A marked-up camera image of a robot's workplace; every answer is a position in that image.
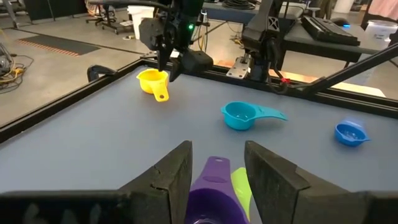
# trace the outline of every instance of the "yellow measuring cup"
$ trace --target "yellow measuring cup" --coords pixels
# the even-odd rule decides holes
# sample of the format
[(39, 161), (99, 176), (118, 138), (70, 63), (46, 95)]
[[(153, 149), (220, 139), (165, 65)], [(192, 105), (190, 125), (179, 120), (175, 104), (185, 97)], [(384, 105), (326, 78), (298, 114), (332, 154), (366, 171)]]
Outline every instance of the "yellow measuring cup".
[(146, 93), (153, 94), (158, 102), (169, 100), (169, 93), (167, 91), (169, 81), (167, 77), (169, 77), (167, 72), (160, 72), (154, 68), (144, 70), (137, 76), (141, 89)]

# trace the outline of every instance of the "concrete floor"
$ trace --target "concrete floor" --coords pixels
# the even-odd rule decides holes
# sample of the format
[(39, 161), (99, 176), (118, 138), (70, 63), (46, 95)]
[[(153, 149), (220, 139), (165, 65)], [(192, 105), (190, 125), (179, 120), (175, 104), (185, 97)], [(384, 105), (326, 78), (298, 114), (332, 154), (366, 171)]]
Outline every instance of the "concrete floor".
[[(127, 19), (124, 11), (118, 12), (119, 19)], [(10, 52), (28, 55), (35, 59), (26, 72), (23, 84), (15, 91), (0, 95), (0, 125), (15, 119), (22, 114), (48, 103), (87, 83), (86, 69), (92, 64), (105, 65), (118, 69), (148, 52), (139, 40), (122, 40), (132, 32), (115, 35), (111, 30), (101, 30), (94, 24), (86, 24), (87, 17), (60, 19), (55, 22), (22, 26), (20, 30), (6, 29), (9, 42), (0, 37)], [(221, 24), (211, 21), (211, 27)], [(239, 24), (223, 24), (208, 35), (208, 54), (215, 62), (219, 60), (234, 61), (243, 54), (239, 46), (229, 38), (234, 30), (240, 30)], [(71, 57), (43, 49), (22, 45), (14, 40), (46, 34), (101, 46), (100, 50)], [(197, 42), (192, 48), (197, 49)], [(344, 62), (328, 58), (287, 52), (283, 70), (286, 72), (322, 77), (341, 70)], [(386, 62), (377, 67), (367, 85), (381, 89), (389, 98), (398, 99), (398, 68)]]

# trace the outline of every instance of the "floor mat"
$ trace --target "floor mat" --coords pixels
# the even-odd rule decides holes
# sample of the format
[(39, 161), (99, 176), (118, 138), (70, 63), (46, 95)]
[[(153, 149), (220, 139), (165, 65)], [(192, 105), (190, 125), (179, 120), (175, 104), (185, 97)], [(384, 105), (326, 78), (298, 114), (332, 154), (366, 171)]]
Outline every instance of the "floor mat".
[(65, 40), (47, 35), (23, 38), (17, 40), (17, 42), (71, 56), (80, 56), (100, 49), (99, 47), (83, 44), (74, 40)]

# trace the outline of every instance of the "measuring cup handle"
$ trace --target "measuring cup handle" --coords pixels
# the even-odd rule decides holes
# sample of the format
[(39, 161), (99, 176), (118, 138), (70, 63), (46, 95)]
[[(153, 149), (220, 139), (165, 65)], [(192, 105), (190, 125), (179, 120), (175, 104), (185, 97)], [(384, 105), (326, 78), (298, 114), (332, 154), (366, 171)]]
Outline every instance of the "measuring cup handle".
[(166, 82), (159, 82), (151, 85), (156, 101), (163, 102), (169, 100)]
[(278, 118), (287, 121), (285, 114), (279, 110), (268, 108), (265, 106), (253, 105), (256, 109), (256, 118)]
[(230, 172), (229, 159), (211, 156), (191, 190), (208, 188), (230, 195), (233, 193)]

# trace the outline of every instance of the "white container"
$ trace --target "white container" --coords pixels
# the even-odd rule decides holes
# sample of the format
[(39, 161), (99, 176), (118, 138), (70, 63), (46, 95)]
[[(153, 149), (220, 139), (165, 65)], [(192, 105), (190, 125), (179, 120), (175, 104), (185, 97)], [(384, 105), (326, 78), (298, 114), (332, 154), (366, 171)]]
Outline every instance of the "white container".
[(334, 11), (338, 13), (349, 13), (355, 0), (337, 0)]
[(132, 23), (134, 27), (134, 34), (136, 39), (139, 40), (139, 24), (143, 18), (152, 18), (154, 16), (154, 8), (148, 6), (129, 6), (127, 12), (132, 17)]
[[(379, 50), (383, 50), (388, 47), (389, 43), (391, 42), (390, 35), (395, 34), (397, 30), (398, 24), (395, 22), (372, 20), (368, 21), (368, 27), (365, 30), (365, 34), (368, 37), (371, 37), (379, 45)], [(359, 58), (359, 61), (364, 60), (369, 56), (370, 55), (362, 54)], [(353, 78), (349, 78), (345, 82), (355, 85), (365, 85), (372, 77), (375, 69), (376, 68), (373, 67), (354, 76)]]

